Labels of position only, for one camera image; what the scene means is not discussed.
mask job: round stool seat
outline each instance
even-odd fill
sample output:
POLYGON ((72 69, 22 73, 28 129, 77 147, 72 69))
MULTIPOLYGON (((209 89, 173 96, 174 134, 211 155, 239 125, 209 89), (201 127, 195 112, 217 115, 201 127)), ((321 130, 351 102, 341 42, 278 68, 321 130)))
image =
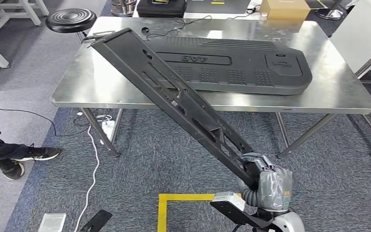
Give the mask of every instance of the round stool seat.
POLYGON ((55 32, 75 33, 91 28, 96 19, 96 14, 91 10, 70 8, 49 15, 46 25, 55 32))

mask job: cardboard box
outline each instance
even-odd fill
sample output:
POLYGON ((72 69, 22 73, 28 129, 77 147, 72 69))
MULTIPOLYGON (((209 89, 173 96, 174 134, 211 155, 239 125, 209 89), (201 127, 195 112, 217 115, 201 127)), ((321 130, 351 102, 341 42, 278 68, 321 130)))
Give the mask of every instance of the cardboard box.
POLYGON ((305 0, 263 0, 259 11, 269 20, 304 21, 311 9, 305 0))

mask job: black cable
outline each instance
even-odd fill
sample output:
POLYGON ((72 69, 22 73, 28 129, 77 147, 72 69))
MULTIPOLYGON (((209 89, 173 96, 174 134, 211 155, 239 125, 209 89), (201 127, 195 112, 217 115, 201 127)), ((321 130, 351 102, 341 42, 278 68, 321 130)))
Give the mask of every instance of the black cable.
POLYGON ((186 23, 183 19, 181 19, 181 18, 176 18, 176 19, 180 19, 181 20, 181 24, 183 24, 181 27, 179 27, 179 28, 175 28, 175 29, 171 29, 171 30, 169 30, 169 31, 167 31, 165 34, 157 34, 157 33, 152 33, 152 34, 148 34, 148 35, 146 35, 146 40, 145 41, 150 41, 149 40, 149 37, 151 36, 151 35, 156 35, 156 36, 153 36, 153 37, 151 37, 151 38, 155 38, 155 37, 164 37, 164 36, 166 36, 166 35, 168 35, 170 32, 172 32, 172 31, 176 31, 176 30, 182 30, 185 26, 187 26, 187 25, 189 25, 189 24, 192 24, 192 23, 194 23, 194 22, 197 22, 197 21, 200 21, 200 20, 203 20, 203 19, 206 19, 207 17, 210 17, 211 19, 213 18, 211 15, 207 15, 207 16, 205 16, 204 18, 200 18, 200 19, 196 19, 196 20, 193 20, 193 21, 191 21, 191 22, 189 22, 189 23, 186 23))
POLYGON ((247 13, 247 15, 243 15, 243 16, 235 16, 235 17, 233 17, 233 18, 226 18, 226 19, 236 19, 236 18, 245 18, 245 17, 248 17, 248 16, 250 16, 250 15, 252 15, 253 13, 257 13, 257 12, 259 12, 259 10, 258 10, 258 6, 260 6, 260 5, 256 5, 256 6, 254 6, 253 8, 248 8, 248 9, 246 9, 246 13, 247 13))
POLYGON ((33 114, 33 115, 36 115, 36 116, 42 117, 42 118, 48 120, 48 121, 52 124, 52 126, 53 126, 53 131, 54 131, 56 137, 66 137, 66 136, 77 135, 77 134, 80 134, 80 133, 82 133, 82 132, 85 132, 85 131, 89 128, 89 127, 87 127, 86 129, 84 129, 84 130, 82 130, 82 131, 80 131, 80 132, 77 132, 77 133, 73 133, 73 134, 58 135, 57 132, 56 132, 56 127, 55 127, 54 122, 53 122, 52 120, 46 118, 45 116, 42 116, 42 115, 37 114, 37 113, 32 112, 32 111, 27 111, 27 110, 8 110, 8 109, 2 109, 2 108, 0 108, 0 110, 2 110, 2 111, 18 111, 18 112, 25 112, 25 113, 30 113, 30 114, 33 114))
POLYGON ((236 232, 237 230, 238 230, 238 228, 240 228, 242 225, 236 225, 235 227, 234 227, 234 229, 232 230, 232 232, 236 232))

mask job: black bracket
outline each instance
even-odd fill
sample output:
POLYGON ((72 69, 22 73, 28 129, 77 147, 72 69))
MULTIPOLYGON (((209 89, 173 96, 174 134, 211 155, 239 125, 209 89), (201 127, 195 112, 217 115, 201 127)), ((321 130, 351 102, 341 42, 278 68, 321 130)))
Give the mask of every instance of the black bracket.
POLYGON ((86 223, 84 227, 81 228, 80 232, 99 232, 111 217, 111 213, 101 209, 88 223, 86 223))
POLYGON ((249 215, 227 201, 210 202, 210 205, 228 217, 232 222, 239 225, 249 224, 254 228, 263 229, 270 226, 274 220, 271 212, 260 208, 257 208, 255 214, 249 215))
POLYGON ((137 34, 126 28, 91 46, 247 186, 255 188, 255 180, 230 145, 243 154, 252 152, 252 147, 137 34), (177 90, 164 87, 161 78, 177 90))

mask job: black sneaker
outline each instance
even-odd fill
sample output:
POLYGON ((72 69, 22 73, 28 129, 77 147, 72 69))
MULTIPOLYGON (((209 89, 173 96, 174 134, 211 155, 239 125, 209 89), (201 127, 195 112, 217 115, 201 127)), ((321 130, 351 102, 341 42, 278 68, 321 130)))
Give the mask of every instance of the black sneaker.
POLYGON ((10 180, 19 179, 25 173, 23 165, 11 159, 1 160, 0 169, 5 177, 10 180))
POLYGON ((51 160, 57 155, 59 155, 60 149, 59 148, 52 148, 52 147, 29 147, 28 154, 22 159, 13 159, 18 162, 23 162, 27 160, 51 160))

